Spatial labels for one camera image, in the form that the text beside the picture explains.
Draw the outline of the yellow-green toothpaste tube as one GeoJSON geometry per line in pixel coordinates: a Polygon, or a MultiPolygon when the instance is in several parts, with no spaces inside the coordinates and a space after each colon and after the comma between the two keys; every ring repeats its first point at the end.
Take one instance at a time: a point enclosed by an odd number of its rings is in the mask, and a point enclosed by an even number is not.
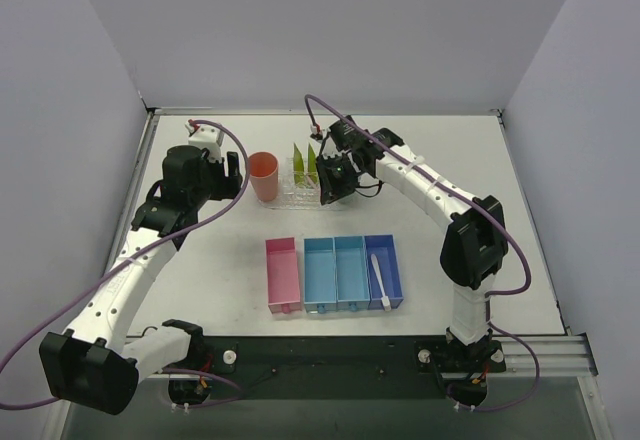
{"type": "Polygon", "coordinates": [[[306,175],[314,176],[318,179],[316,167],[316,152],[311,144],[307,145],[306,175]]]}
{"type": "Polygon", "coordinates": [[[293,144],[293,179],[296,186],[302,187],[306,184],[306,172],[302,153],[296,144],[293,144]]]}

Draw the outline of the clear textured plastic box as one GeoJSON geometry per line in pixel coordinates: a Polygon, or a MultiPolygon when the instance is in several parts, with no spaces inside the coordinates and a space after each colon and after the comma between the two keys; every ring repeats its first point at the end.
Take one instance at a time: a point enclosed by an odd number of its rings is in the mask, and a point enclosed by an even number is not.
{"type": "Polygon", "coordinates": [[[318,185],[296,186],[293,179],[292,158],[284,161],[279,173],[280,194],[292,206],[318,206],[320,204],[320,181],[318,185]]]}

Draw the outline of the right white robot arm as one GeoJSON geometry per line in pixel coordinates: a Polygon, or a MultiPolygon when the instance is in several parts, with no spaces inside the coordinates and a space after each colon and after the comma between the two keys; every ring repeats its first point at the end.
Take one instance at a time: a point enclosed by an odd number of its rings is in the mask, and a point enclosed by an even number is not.
{"type": "Polygon", "coordinates": [[[372,134],[376,142],[342,120],[326,131],[312,130],[322,146],[316,157],[321,203],[334,203],[355,193],[364,174],[411,200],[444,234],[439,261],[454,283],[448,335],[468,348],[478,348],[487,341],[490,327],[485,294],[502,267],[508,245],[478,209],[503,224],[500,202],[493,196],[481,199],[457,189],[387,128],[372,134]]]}

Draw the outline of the white toothbrush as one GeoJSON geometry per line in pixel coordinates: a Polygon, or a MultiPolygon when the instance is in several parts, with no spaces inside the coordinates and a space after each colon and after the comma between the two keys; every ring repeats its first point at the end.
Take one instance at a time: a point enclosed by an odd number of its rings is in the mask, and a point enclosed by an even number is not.
{"type": "Polygon", "coordinates": [[[375,254],[371,255],[371,264],[381,293],[381,305],[385,312],[389,312],[391,310],[391,303],[384,287],[379,260],[375,254]]]}

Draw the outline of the pink toothbrush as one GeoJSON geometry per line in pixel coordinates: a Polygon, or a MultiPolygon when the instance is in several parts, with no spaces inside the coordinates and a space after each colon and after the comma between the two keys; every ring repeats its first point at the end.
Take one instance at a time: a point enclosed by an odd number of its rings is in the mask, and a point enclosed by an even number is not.
{"type": "Polygon", "coordinates": [[[305,175],[304,182],[309,185],[318,185],[319,180],[314,176],[305,175]]]}

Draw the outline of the orange plastic cup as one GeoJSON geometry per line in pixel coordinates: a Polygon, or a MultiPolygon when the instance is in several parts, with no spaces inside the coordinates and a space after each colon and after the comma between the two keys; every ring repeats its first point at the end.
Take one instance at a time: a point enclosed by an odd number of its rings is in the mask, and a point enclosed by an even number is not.
{"type": "Polygon", "coordinates": [[[256,197],[271,202],[278,195],[277,158],[269,152],[256,152],[249,157],[249,179],[256,197]]]}

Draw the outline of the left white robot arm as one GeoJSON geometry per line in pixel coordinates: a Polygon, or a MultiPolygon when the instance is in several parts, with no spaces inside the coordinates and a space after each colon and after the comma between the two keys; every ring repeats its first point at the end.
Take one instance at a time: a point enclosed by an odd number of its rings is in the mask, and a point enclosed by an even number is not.
{"type": "Polygon", "coordinates": [[[210,200],[235,201],[245,190],[237,153],[179,145],[162,162],[162,177],[137,209],[116,263],[61,334],[48,333],[39,355],[51,394],[111,415],[121,413],[138,384],[165,367],[208,365],[201,327],[168,320],[133,343],[126,336],[161,270],[196,229],[210,200]]]}

